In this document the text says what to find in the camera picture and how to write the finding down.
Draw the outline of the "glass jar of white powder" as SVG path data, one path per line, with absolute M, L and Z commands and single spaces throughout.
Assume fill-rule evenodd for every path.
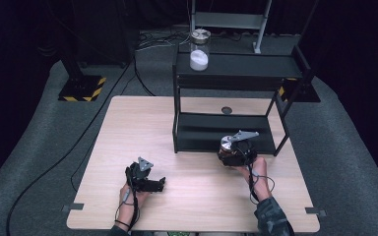
M 205 71 L 209 65 L 211 33 L 206 29 L 194 29 L 190 34 L 190 68 Z

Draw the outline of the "glass jar of orange spice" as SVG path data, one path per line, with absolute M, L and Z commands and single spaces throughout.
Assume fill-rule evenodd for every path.
M 220 140 L 219 158 L 230 157 L 236 154 L 236 138 L 234 136 L 225 136 Z

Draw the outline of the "black two-tier shelf rack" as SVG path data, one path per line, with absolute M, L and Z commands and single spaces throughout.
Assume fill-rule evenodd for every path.
M 284 120 L 293 102 L 282 101 L 285 78 L 301 79 L 291 52 L 260 55 L 216 52 L 205 71 L 189 66 L 190 53 L 179 48 L 172 61 L 175 152 L 216 152 L 221 139 L 238 131 L 252 138 L 260 154 L 276 156 L 289 138 Z M 228 106 L 230 115 L 221 109 Z

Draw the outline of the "person's left hand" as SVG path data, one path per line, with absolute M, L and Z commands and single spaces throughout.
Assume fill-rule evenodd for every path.
M 127 223 L 132 222 L 134 216 L 134 202 L 137 201 L 138 206 L 141 207 L 149 195 L 149 192 L 137 192 L 137 197 L 134 197 L 131 188 L 125 184 L 120 190 L 119 209 L 116 219 Z

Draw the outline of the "grey metal stand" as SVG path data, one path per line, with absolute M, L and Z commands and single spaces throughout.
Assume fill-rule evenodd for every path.
M 190 30 L 194 30 L 197 27 L 256 30 L 258 32 L 258 37 L 253 43 L 253 49 L 256 54 L 261 54 L 261 44 L 272 3 L 273 0 L 267 0 L 263 14 L 251 15 L 215 13 L 212 10 L 209 10 L 208 12 L 199 12 L 196 10 L 196 0 L 191 0 Z

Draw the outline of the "grey table bracket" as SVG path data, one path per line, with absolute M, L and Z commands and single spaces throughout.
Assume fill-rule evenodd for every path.
M 68 205 L 64 205 L 61 210 L 63 212 L 69 212 L 70 210 L 82 210 L 83 208 L 84 204 L 71 203 Z
M 318 217 L 326 217 L 327 216 L 327 213 L 323 209 L 320 209 L 320 208 L 317 208 L 317 207 L 307 207 L 305 209 L 305 211 L 306 211 L 307 214 L 315 214 Z

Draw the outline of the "black stand with striped base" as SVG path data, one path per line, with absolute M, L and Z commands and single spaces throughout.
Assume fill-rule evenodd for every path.
M 59 92 L 59 99 L 63 101 L 95 101 L 106 78 L 83 74 L 63 33 L 63 28 L 65 25 L 57 21 L 60 59 L 69 76 L 63 89 Z
M 293 46 L 291 56 L 298 67 L 302 78 L 285 78 L 279 89 L 279 96 L 282 101 L 286 102 L 318 102 L 319 98 L 312 87 L 312 79 L 314 78 L 311 66 L 308 62 L 304 49 L 304 37 L 312 22 L 313 16 L 320 0 L 315 0 L 310 15 L 302 31 L 301 39 Z

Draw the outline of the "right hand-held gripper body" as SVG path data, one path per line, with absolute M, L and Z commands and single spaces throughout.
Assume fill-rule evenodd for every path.
M 232 152 L 229 161 L 230 166 L 248 165 L 255 159 L 257 151 L 251 139 L 258 136 L 258 132 L 238 131 L 228 138 Z

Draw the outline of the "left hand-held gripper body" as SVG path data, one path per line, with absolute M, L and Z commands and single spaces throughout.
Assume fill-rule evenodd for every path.
M 133 162 L 126 168 L 126 181 L 133 192 L 152 192 L 159 185 L 158 181 L 148 178 L 153 166 L 152 163 L 139 156 L 137 162 Z

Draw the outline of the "person's right hand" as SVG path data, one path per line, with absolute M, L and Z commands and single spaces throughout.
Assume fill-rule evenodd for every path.
M 272 196 L 268 183 L 267 162 L 264 157 L 257 157 L 248 166 L 233 166 L 245 179 L 253 197 L 261 202 Z

